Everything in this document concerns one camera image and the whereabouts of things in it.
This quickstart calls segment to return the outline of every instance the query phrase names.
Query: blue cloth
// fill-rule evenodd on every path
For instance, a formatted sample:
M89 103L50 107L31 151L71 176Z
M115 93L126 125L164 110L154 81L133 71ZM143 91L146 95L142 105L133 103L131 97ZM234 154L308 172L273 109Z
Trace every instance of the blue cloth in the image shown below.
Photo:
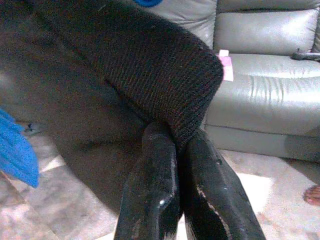
M0 109L0 170L36 188L39 178L37 156L21 135L23 130L14 118Z
M137 4L143 6L143 7L154 7L155 5L158 5L162 0L134 0Z

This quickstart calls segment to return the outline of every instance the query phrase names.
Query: black knit fabric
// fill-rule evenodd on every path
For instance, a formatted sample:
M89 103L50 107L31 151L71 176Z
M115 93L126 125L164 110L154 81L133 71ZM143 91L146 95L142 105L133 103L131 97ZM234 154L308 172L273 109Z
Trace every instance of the black knit fabric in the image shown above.
M213 52L176 24L113 0L35 2L42 18L137 114L169 125L183 151L222 81Z

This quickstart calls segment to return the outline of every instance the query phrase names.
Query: tiled floor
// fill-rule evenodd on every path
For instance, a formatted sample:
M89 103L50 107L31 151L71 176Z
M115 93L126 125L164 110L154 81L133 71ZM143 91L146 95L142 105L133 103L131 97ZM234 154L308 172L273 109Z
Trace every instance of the tiled floor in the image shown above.
M112 240L135 147L96 146L66 165L46 135L29 141L39 158L39 187L0 173L0 239ZM267 240L320 240L320 207L302 198L305 189L320 184L320 164L221 152L238 173ZM183 218L178 239L187 239Z

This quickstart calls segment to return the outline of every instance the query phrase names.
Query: leather couch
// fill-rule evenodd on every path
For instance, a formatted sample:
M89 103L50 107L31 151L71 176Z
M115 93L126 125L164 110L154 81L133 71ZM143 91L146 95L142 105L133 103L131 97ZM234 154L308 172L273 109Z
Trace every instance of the leather couch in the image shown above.
M230 51L234 81L222 83L204 120L218 148L320 161L320 63L290 58L297 49L320 52L319 6L320 0L163 0L144 9L217 53Z

